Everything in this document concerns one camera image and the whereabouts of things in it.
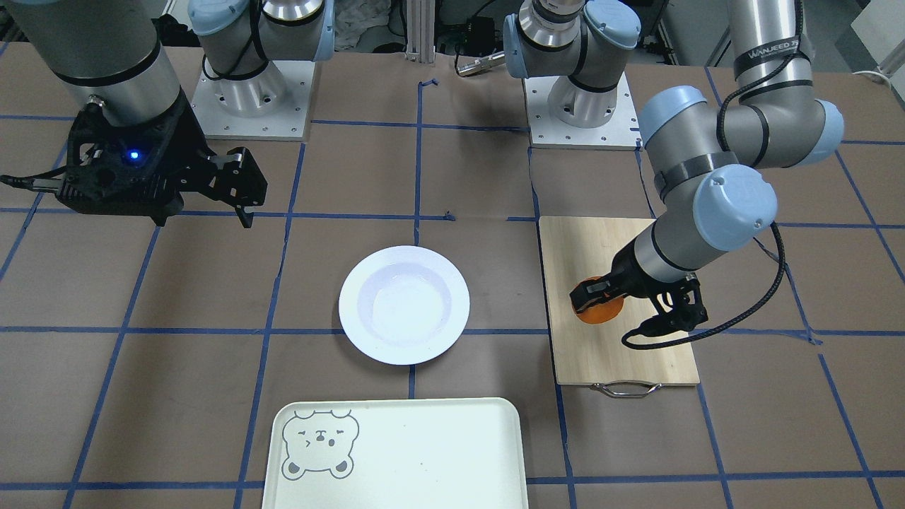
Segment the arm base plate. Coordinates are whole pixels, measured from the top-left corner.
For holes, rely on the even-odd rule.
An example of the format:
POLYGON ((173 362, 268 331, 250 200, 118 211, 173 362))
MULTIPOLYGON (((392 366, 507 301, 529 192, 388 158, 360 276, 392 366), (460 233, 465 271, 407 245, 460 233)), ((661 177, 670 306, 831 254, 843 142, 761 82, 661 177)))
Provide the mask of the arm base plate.
POLYGON ((275 61, 244 81, 201 75, 191 106, 208 139, 304 141, 316 74, 314 62, 275 61))
POLYGON ((579 89, 568 77, 524 78, 533 148, 636 149, 642 136, 625 74, 605 93, 579 89))

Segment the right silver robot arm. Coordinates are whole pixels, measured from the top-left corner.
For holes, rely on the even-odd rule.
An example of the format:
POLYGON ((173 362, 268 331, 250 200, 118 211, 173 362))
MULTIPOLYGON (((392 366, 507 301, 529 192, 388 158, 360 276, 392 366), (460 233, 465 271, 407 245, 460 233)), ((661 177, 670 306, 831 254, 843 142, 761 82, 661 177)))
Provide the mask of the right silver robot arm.
MULTIPOLYGON (((138 1, 8 1, 6 8, 81 109, 55 170, 3 176, 6 186, 54 194, 85 215, 145 216, 158 226, 181 212, 183 194, 232 206, 244 228, 268 183, 245 147, 219 155, 138 1)), ((204 49, 203 79, 228 125, 295 116, 280 62, 322 62, 335 49, 332 1, 191 1, 204 49)))

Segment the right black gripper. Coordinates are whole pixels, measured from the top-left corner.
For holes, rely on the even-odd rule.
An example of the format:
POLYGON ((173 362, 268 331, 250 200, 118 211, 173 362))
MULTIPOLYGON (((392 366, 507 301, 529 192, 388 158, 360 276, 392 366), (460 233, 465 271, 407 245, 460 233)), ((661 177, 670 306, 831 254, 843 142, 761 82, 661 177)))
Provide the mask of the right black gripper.
POLYGON ((145 216, 157 226, 184 207, 190 190, 232 206, 251 228, 268 182, 252 152, 236 147, 213 154, 183 90, 165 112, 147 122, 116 127, 97 101, 71 126, 64 176, 55 197, 79 213, 145 216))

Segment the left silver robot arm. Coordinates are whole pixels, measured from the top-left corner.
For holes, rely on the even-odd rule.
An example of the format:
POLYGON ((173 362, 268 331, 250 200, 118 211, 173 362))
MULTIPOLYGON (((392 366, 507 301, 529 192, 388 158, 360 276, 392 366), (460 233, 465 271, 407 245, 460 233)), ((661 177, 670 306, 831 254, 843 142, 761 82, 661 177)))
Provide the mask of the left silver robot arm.
MULTIPOLYGON (((572 290, 584 321, 610 320, 626 297, 693 292, 695 271, 773 223, 778 199, 759 171, 817 163, 843 138, 840 110, 812 90, 804 4, 731 1, 728 17, 737 90, 720 107, 689 85, 644 105, 638 128, 666 212, 621 248, 607 275, 572 290)), ((508 73, 554 77, 547 112, 589 130, 617 109, 640 20, 620 1, 524 1, 502 35, 508 73)))

